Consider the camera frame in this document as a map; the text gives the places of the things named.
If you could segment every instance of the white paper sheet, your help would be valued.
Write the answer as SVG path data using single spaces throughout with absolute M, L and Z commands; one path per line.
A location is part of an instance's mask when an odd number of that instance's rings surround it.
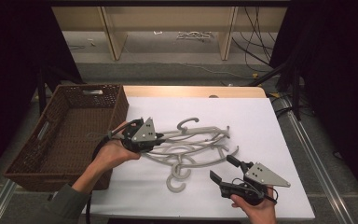
M 183 119 L 188 128 L 229 126 L 226 146 L 240 161 L 261 162 L 291 183 L 291 188 L 275 187 L 279 192 L 277 218 L 312 219 L 314 214 L 298 177 L 296 167 L 282 136 L 269 99 L 239 98 L 157 98 L 129 97 L 127 121 L 153 118 L 156 132 L 175 130 Z M 204 168 L 192 168 L 182 192 L 167 189 L 171 167 L 142 157 L 115 168 L 108 190 L 93 191 L 91 213 L 110 217 L 238 219 L 246 215 L 222 198 L 219 187 L 210 179 L 213 170 L 225 182 L 242 178 L 240 168 L 227 161 Z

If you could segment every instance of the brown wicker basket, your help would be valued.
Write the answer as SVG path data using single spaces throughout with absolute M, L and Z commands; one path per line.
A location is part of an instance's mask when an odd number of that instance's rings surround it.
M 4 176 L 31 191 L 73 184 L 90 164 L 102 134 L 121 124 L 128 108 L 121 85 L 59 86 Z M 94 189 L 107 189 L 111 174 L 104 173 Z

